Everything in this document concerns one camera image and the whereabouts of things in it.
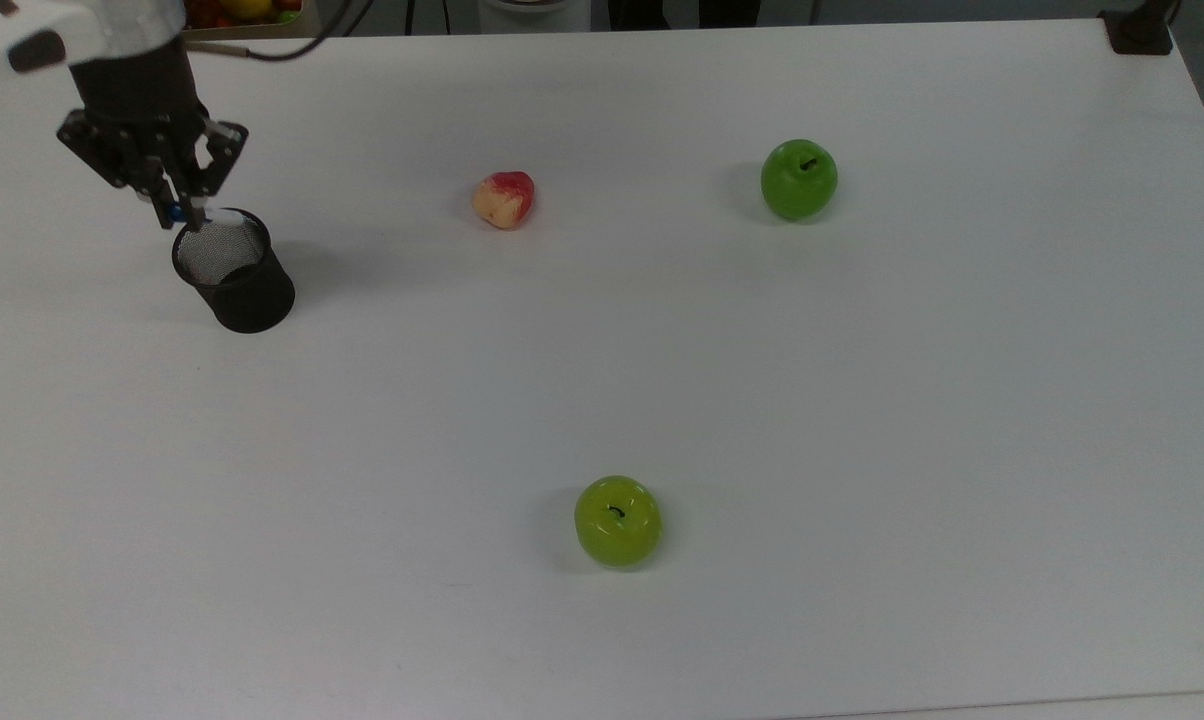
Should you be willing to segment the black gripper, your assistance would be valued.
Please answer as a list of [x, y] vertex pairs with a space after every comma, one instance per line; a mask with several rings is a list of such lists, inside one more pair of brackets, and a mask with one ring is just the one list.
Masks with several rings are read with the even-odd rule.
[[64, 118], [59, 141], [110, 185], [155, 203], [160, 228], [200, 231], [249, 132], [209, 118], [183, 41], [70, 72], [84, 105]]

